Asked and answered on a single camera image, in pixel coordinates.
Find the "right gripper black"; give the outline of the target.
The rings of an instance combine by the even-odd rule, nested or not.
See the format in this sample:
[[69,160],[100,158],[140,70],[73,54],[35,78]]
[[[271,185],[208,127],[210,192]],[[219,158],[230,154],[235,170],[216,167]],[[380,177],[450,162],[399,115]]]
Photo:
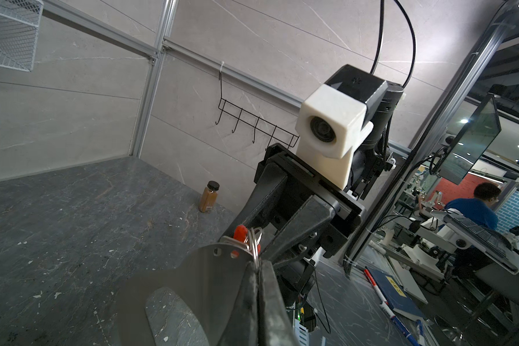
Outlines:
[[329,258],[360,226],[363,213],[360,203],[288,149],[273,144],[258,164],[255,189],[223,236],[233,236],[240,225],[253,228],[267,222],[278,233],[262,250],[261,260],[289,264],[320,247]]

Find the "silver metal plate keychain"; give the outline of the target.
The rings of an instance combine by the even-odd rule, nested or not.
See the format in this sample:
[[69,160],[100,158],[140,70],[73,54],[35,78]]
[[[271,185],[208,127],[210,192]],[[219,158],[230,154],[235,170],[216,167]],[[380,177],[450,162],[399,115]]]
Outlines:
[[178,268],[130,278],[118,292],[118,332],[122,345],[154,345],[146,302],[169,288],[190,308],[210,345],[216,345],[229,322],[246,269],[253,256],[227,243],[208,245],[189,254]]

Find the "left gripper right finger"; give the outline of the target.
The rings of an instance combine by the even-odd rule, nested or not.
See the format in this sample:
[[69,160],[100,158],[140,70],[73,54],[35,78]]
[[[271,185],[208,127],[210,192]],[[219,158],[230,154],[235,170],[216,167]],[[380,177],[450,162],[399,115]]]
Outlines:
[[269,261],[259,266],[259,345],[299,345]]

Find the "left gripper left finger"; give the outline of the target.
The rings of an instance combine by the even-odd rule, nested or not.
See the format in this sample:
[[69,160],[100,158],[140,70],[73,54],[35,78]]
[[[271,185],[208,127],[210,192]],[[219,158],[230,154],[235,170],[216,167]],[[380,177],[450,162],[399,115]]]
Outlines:
[[257,269],[250,262],[245,269],[229,321],[218,345],[255,346],[258,344]]

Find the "red key tag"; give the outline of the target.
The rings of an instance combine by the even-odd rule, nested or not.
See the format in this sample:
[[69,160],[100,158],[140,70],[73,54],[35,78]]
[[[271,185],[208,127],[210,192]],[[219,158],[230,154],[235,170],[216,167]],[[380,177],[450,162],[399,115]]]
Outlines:
[[259,255],[261,251],[261,239],[263,229],[261,227],[247,228],[244,225],[239,225],[234,230],[233,239],[236,245],[245,251],[252,254],[252,248],[255,247],[255,252]]

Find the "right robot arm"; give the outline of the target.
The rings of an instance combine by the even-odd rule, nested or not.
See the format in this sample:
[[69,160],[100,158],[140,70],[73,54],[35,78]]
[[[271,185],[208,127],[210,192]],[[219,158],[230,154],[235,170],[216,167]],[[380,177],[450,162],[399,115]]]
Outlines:
[[297,150],[273,144],[258,164],[255,188],[226,234],[275,227],[259,255],[272,263],[285,305],[311,290],[314,255],[336,255],[361,225],[360,200],[386,164],[383,133],[401,93],[372,76],[324,83],[301,105]]

